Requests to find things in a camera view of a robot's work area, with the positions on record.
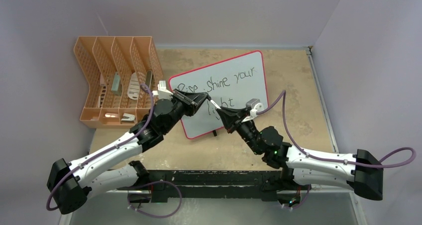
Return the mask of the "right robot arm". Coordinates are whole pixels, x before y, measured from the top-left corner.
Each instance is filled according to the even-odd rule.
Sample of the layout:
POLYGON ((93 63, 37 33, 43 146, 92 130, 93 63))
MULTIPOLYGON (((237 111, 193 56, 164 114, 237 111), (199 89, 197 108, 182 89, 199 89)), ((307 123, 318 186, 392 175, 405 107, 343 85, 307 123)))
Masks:
POLYGON ((323 184, 352 190, 365 199, 383 199, 383 169, 381 162, 369 151, 336 154, 297 148, 288 142, 275 127, 259 131, 247 108, 217 108, 220 120, 228 133, 237 132, 262 161, 274 169, 283 169, 280 184, 287 189, 295 185, 323 184))

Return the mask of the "pink-framed whiteboard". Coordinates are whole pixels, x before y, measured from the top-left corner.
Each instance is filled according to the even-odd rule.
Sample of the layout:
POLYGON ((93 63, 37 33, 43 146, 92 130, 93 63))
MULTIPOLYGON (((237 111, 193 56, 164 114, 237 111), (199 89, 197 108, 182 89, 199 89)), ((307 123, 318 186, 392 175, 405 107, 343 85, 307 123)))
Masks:
MULTIPOLYGON (((269 105, 263 54, 256 50, 170 77, 171 90, 207 92, 220 107, 241 109, 251 99, 269 105)), ((194 139, 223 127, 216 111, 208 111, 206 100, 194 116, 181 119, 185 136, 194 139)))

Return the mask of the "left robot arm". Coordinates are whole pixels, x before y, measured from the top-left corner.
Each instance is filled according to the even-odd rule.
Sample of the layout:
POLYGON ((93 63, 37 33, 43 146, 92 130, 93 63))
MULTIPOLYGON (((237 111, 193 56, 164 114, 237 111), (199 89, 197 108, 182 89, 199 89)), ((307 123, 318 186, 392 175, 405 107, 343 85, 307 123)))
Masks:
POLYGON ((116 141, 71 162, 64 159, 55 161, 47 181, 50 192, 46 203, 48 211, 59 210, 65 215, 80 208, 93 191, 93 187, 87 185, 88 182, 127 158, 153 148, 163 141, 164 136, 182 117, 194 116, 206 101, 211 100, 207 92, 152 91, 145 84, 141 84, 140 88, 150 99, 156 94, 166 94, 167 97, 152 104, 141 122, 116 141))

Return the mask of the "white whiteboard marker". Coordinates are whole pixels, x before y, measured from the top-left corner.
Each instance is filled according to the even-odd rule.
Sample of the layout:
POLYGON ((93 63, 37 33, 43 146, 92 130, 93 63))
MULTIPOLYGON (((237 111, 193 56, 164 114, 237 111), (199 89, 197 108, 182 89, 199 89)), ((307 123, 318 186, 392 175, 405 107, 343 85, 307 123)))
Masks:
POLYGON ((221 109, 221 107, 211 98, 208 98, 207 101, 208 111, 216 111, 216 109, 221 109))

